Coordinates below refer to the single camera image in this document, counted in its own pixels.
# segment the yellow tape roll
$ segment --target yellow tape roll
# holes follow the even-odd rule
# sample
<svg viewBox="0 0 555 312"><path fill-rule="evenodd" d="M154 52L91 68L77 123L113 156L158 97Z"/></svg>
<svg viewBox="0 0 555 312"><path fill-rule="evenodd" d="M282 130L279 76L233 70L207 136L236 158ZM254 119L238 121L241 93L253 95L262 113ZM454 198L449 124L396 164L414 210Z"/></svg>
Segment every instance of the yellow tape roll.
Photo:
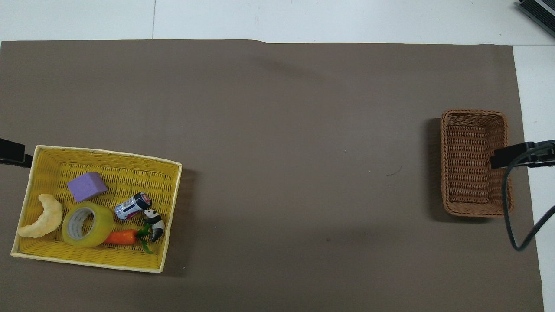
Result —
<svg viewBox="0 0 555 312"><path fill-rule="evenodd" d="M83 223L93 216L93 225L83 235ZM81 247L94 247L106 240L114 227L114 214L106 207L91 202L77 204L65 216L62 224L62 237L69 244Z"/></svg>

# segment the toy panda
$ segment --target toy panda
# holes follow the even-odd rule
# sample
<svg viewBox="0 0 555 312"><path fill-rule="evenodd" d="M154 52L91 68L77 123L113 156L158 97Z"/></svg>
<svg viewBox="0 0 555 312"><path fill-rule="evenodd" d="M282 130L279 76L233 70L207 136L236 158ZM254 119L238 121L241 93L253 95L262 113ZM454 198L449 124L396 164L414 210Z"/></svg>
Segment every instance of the toy panda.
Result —
<svg viewBox="0 0 555 312"><path fill-rule="evenodd" d="M143 221L152 226L150 241L155 242L164 234L164 221L162 221L162 217L154 209L144 210L143 213L147 216Z"/></svg>

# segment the purple foam cube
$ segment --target purple foam cube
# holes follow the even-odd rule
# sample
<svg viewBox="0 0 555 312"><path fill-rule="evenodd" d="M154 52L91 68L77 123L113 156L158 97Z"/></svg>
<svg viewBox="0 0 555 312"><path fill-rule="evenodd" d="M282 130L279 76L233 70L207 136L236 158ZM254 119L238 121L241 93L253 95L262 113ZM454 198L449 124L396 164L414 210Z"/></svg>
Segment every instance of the purple foam cube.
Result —
<svg viewBox="0 0 555 312"><path fill-rule="evenodd" d="M78 203L108 190L98 172L87 172L68 182L69 191Z"/></svg>

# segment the yellow woven basket bottom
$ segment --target yellow woven basket bottom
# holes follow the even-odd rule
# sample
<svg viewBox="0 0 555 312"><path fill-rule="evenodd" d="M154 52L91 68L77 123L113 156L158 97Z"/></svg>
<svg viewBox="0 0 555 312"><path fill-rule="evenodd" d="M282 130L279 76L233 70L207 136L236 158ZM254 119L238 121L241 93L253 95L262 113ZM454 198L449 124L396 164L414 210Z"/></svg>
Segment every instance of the yellow woven basket bottom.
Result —
<svg viewBox="0 0 555 312"><path fill-rule="evenodd" d="M61 227L41 238L17 236L14 244L16 247L19 242L17 252L53 258L44 259L52 261L59 259L61 262L77 261L93 266L162 270L181 174L180 164L125 153L47 147L37 147L35 157L19 226L32 224L42 214L43 208L38 201L40 194L53 195L62 203L65 216L68 210L77 204L67 188L67 183L84 173L98 172L108 191L92 198L91 202L113 210L117 204L135 193L146 192L152 200L152 209L155 209L166 223L166 232L156 243L149 242L153 255L147 254L140 243L101 244L93 248L73 246L63 241ZM84 230L88 231L90 226L89 220L85 223ZM138 230L142 227L142 218L139 216L124 222L114 215L113 231Z"/></svg>

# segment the beige curved object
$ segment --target beige curved object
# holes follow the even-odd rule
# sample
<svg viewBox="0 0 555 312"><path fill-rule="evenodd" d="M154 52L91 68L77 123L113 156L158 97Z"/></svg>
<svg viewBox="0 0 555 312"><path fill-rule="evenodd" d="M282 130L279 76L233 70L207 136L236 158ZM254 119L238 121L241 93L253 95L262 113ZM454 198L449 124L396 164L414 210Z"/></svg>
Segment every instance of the beige curved object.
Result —
<svg viewBox="0 0 555 312"><path fill-rule="evenodd" d="M35 223L26 225L17 230L17 234L21 237L39 238L56 230L63 219L62 204L50 194L41 194L38 200L44 208L43 213L38 217Z"/></svg>

